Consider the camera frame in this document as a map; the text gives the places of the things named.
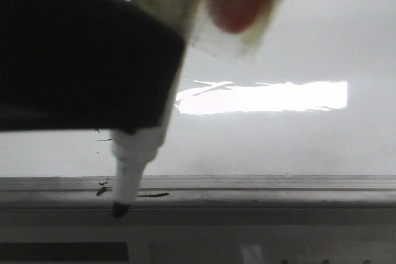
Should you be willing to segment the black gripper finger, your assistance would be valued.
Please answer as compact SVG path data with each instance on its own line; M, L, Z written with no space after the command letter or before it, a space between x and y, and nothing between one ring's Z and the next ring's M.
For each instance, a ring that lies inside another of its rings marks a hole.
M1 130L157 126L184 49L126 0L1 0Z

